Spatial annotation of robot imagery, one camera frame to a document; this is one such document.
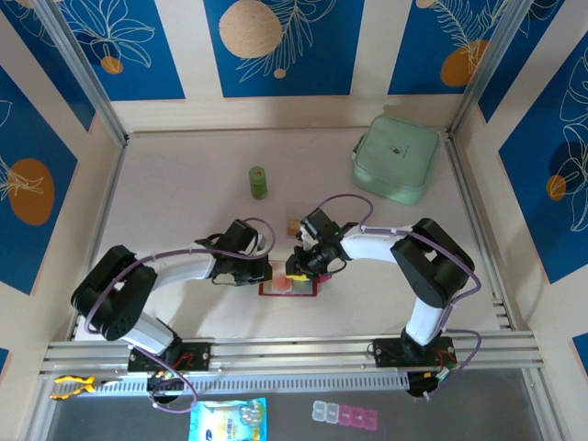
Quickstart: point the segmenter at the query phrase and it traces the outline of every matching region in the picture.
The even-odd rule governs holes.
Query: blue package
[[[267,399],[199,401],[188,441],[267,441]]]

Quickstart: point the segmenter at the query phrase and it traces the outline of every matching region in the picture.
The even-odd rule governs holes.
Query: gray floor
[[[270,393],[266,397],[271,441],[542,439],[518,370],[466,371],[431,402],[415,402],[404,391]],[[316,423],[311,419],[315,400],[374,409],[379,413],[378,430]],[[156,411],[146,397],[86,395],[57,405],[48,439],[187,440],[188,428],[188,415]]]

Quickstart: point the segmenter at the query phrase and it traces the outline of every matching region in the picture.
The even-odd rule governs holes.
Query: black mounting plate
[[[372,342],[372,345],[377,368],[436,367],[441,364],[436,351],[451,352],[454,350],[451,337],[439,337],[435,341],[435,345],[421,356],[418,363],[411,363],[404,357],[401,338],[377,338]]]
[[[210,343],[182,342],[178,347],[178,354],[180,356],[182,356],[183,354],[194,354],[194,359],[189,364],[183,361],[182,364],[177,367],[177,369],[182,372],[190,370],[198,372],[208,371],[211,347],[212,345]],[[160,370],[163,370],[163,367],[161,365],[154,363],[152,360],[144,356],[141,352],[135,349],[130,351],[128,364],[129,372],[158,372]]]

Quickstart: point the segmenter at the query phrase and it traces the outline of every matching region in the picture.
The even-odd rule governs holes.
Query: white floor
[[[286,235],[288,204],[316,204],[335,193],[356,192],[375,203],[369,225],[400,227],[422,217],[436,220],[473,258],[484,282],[487,277],[445,151],[424,198],[407,207],[351,183],[351,152],[363,132],[258,130],[131,139],[99,257],[119,243],[138,256],[184,247],[224,232],[236,218],[257,216],[277,231],[272,258],[285,260],[296,243]],[[253,165],[266,169],[269,195],[263,201],[249,192],[247,171]],[[362,204],[342,199],[325,210],[342,225],[361,219],[366,209]],[[158,290],[145,311],[169,322],[185,338],[340,336],[398,333],[410,318],[414,300],[397,266],[357,261],[323,285],[317,298],[259,297],[257,287],[215,287],[205,280]],[[460,302],[449,325],[499,330],[488,285]],[[78,327],[76,339],[92,338]]]

